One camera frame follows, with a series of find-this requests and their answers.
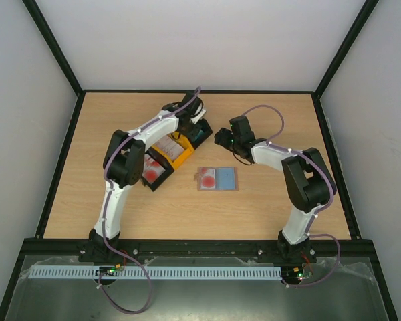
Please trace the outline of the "black bin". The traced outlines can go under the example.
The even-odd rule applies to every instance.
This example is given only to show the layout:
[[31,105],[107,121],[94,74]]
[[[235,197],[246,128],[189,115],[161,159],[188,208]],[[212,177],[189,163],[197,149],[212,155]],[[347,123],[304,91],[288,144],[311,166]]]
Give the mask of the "black bin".
[[196,150],[213,133],[208,121],[200,119],[193,129],[186,135],[192,147]]
[[157,190],[173,172],[173,167],[165,158],[154,158],[148,153],[144,155],[141,180],[151,191]]

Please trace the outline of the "yellow bin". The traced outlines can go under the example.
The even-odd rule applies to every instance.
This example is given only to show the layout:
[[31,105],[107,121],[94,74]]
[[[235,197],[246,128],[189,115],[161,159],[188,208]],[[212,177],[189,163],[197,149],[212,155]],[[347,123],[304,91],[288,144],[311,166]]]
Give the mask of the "yellow bin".
[[152,148],[163,156],[174,170],[177,170],[194,153],[190,140],[178,132],[164,136]]

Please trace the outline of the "white pink card stack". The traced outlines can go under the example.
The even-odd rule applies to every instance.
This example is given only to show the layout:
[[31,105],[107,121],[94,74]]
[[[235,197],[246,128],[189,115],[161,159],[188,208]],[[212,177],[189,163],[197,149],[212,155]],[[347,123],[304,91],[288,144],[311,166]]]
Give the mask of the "white pink card stack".
[[171,161],[175,161],[183,152],[184,148],[169,136],[164,136],[156,147],[161,150]]

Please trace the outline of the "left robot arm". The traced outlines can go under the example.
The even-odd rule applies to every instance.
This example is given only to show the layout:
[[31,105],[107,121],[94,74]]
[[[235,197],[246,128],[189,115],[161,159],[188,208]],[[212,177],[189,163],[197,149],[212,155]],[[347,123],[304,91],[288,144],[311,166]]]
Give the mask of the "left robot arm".
[[146,151],[160,139],[177,133],[178,137],[196,140],[206,113],[199,98],[201,87],[186,93],[182,101],[167,104],[147,123],[127,132],[113,133],[104,157],[105,194],[100,216],[93,228],[93,239],[106,245],[120,234],[120,222],[126,199],[144,170]]

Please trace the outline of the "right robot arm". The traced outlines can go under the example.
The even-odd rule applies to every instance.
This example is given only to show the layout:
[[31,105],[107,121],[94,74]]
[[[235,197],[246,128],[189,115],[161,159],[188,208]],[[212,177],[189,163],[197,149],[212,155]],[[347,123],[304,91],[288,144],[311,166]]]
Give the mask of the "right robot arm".
[[319,212],[331,206],[337,191],[320,151],[293,150],[256,138],[245,115],[230,119],[229,124],[229,129],[221,128],[215,134],[215,144],[250,165],[267,165],[283,173],[292,209],[278,234],[279,257],[291,262],[309,255],[311,226]]

